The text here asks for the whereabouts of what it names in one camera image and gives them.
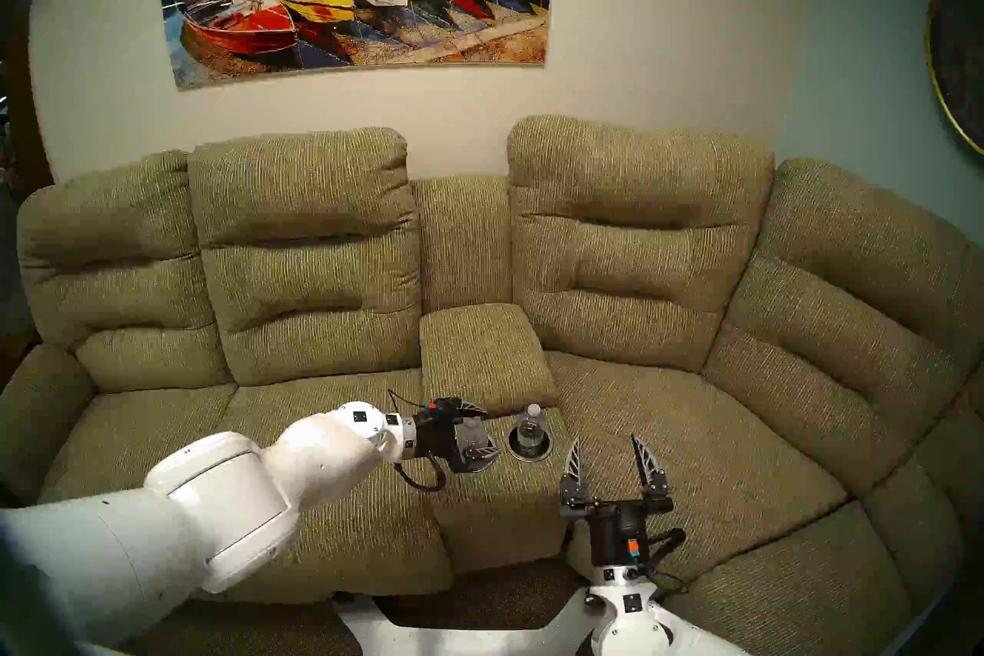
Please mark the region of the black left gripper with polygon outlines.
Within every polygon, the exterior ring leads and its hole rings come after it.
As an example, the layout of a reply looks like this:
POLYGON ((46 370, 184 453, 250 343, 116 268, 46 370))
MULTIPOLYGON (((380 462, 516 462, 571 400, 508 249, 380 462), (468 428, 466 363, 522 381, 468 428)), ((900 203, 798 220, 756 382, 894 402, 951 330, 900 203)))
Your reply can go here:
POLYGON ((460 397, 439 397, 428 402, 413 416, 413 457, 440 458, 452 472, 474 474, 487 469, 500 456, 501 449, 495 443, 485 443, 468 445, 460 451, 455 426, 465 420, 488 417, 483 408, 460 397))

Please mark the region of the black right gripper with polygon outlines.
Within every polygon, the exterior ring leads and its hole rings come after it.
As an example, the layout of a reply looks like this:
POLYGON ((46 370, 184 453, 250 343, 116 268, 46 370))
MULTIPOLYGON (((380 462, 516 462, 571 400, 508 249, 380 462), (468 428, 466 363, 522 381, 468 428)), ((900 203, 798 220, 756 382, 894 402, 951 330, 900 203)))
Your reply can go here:
POLYGON ((583 480, 580 439, 573 438, 560 479, 560 514, 583 519, 588 526, 590 563, 594 568, 645 566, 656 568, 675 552, 675 529, 647 536, 647 517, 674 510, 664 470, 645 442, 631 435, 638 477, 645 498, 633 501, 589 501, 583 480))

